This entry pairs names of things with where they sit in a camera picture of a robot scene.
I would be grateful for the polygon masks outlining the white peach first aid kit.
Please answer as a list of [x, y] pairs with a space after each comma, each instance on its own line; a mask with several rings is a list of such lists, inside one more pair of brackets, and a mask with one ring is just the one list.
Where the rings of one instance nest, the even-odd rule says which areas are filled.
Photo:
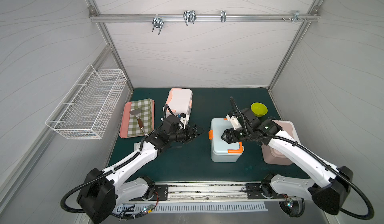
[[190, 89], [172, 88], [166, 101], [166, 105], [176, 116], [181, 113], [191, 115], [193, 92]]

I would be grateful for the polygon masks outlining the aluminium crossbar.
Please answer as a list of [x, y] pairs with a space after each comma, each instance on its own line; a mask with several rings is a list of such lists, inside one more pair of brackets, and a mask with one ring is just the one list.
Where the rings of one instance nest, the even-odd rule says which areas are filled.
[[[290, 18], [293, 14], [229, 14], [226, 22], [284, 22], [282, 18]], [[221, 23], [221, 14], [196, 14], [196, 23]], [[311, 14], [300, 14], [308, 18], [308, 22], [317, 22], [321, 16]], [[164, 23], [183, 23], [182, 14], [158, 14], [158, 15], [96, 15], [90, 17], [93, 23], [151, 23], [153, 18], [162, 18]]]

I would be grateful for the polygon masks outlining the pink tray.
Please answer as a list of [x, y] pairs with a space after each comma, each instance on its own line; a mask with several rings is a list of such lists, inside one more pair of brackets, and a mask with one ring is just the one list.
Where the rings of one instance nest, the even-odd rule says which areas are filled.
[[[153, 129], [151, 131], [154, 130], [154, 125], [155, 125], [155, 121], [154, 121], [154, 118], [155, 118], [155, 101], [152, 100], [152, 105], [153, 105]], [[122, 124], [121, 124], [121, 128], [120, 128], [120, 137], [122, 139], [127, 139], [127, 130], [128, 130], [128, 125], [129, 125], [129, 117], [128, 117], [128, 103], [125, 104], [125, 107], [124, 107], [124, 112], [123, 112], [123, 117], [122, 117]]]

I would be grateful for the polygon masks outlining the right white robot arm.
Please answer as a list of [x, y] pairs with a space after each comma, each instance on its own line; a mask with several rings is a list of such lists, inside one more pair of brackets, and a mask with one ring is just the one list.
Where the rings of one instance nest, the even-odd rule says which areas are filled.
[[[337, 167], [303, 146], [295, 140], [279, 123], [274, 120], [260, 121], [250, 109], [243, 109], [232, 102], [232, 111], [227, 120], [232, 128], [226, 129], [222, 140], [228, 144], [255, 141], [258, 145], [268, 146], [282, 153], [301, 168], [308, 179], [288, 178], [278, 174], [269, 174], [257, 190], [266, 199], [275, 194], [295, 196], [312, 201], [324, 212], [337, 215], [342, 212], [360, 220], [370, 220], [375, 211], [368, 197], [353, 183], [353, 172], [346, 166]], [[368, 212], [364, 215], [343, 209], [343, 204], [351, 190], [363, 199]]]

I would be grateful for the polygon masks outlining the green checkered cloth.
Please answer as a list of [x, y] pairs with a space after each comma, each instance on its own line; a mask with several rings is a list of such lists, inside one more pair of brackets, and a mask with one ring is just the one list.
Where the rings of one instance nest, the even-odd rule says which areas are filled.
[[[141, 109], [139, 118], [143, 122], [144, 131], [140, 129], [137, 117], [130, 114], [130, 111]], [[144, 99], [139, 101], [133, 101], [128, 103], [128, 117], [129, 125], [127, 130], [127, 138], [141, 136], [145, 133], [149, 133], [153, 129], [153, 105], [151, 99]]]

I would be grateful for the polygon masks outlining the white gauze packet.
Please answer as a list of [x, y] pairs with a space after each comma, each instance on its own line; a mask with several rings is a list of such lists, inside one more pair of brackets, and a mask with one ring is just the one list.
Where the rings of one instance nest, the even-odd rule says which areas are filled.
[[140, 149], [141, 143], [135, 143], [134, 144], [134, 151]]

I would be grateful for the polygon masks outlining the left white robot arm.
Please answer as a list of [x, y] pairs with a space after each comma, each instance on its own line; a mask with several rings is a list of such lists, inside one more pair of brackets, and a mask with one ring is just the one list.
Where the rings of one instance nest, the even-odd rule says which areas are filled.
[[103, 170], [91, 170], [83, 184], [66, 193], [60, 202], [69, 213], [85, 213], [99, 224], [114, 215], [114, 209], [132, 199], [150, 199], [155, 183], [148, 177], [128, 179], [141, 167], [166, 152], [172, 143], [187, 144], [204, 132], [196, 124], [184, 125], [177, 116], [164, 118], [161, 125], [146, 134], [134, 152]]

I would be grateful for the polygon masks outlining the green bowl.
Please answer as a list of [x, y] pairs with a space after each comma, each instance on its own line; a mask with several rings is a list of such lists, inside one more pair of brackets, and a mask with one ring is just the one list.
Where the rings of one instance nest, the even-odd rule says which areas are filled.
[[256, 117], [263, 117], [268, 113], [268, 108], [262, 103], [253, 103], [251, 111]]

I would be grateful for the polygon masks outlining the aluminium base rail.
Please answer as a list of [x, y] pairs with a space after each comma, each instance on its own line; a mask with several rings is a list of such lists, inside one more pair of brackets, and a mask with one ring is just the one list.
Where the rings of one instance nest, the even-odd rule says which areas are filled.
[[276, 176], [271, 181], [256, 183], [168, 183], [156, 184], [148, 178], [115, 187], [109, 181], [98, 181], [80, 190], [79, 198], [93, 198], [113, 207], [128, 201], [281, 199], [289, 197], [310, 200], [319, 186], [312, 180]]

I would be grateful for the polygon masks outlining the blue orange first aid kit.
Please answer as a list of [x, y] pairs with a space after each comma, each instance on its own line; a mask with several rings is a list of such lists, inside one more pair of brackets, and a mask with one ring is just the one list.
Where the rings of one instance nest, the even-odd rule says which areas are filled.
[[211, 159], [216, 163], [235, 163], [243, 154], [242, 142], [228, 143], [222, 139], [225, 130], [233, 128], [230, 121], [224, 118], [211, 120], [209, 140], [211, 142]]

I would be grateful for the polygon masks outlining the metal hook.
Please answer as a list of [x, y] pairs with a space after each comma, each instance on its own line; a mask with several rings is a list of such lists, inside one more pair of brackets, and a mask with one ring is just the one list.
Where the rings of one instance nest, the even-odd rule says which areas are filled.
[[155, 30], [155, 29], [158, 29], [158, 35], [161, 34], [161, 31], [162, 31], [162, 28], [164, 26], [164, 21], [162, 18], [159, 18], [159, 17], [155, 17], [153, 18], [153, 21], [152, 21], [152, 24], [153, 24], [153, 27], [152, 27], [152, 32]]
[[227, 13], [226, 11], [221, 11], [221, 22], [225, 23], [227, 19]]
[[292, 17], [286, 19], [286, 18], [282, 18], [282, 20], [284, 22], [291, 22], [291, 23], [295, 23], [295, 22], [307, 22], [309, 19], [308, 18], [303, 18], [300, 16], [300, 12], [299, 11], [296, 11]]
[[186, 26], [188, 26], [189, 23], [194, 24], [196, 19], [197, 19], [196, 12], [195, 11], [186, 11], [183, 13], [183, 18], [184, 18]]

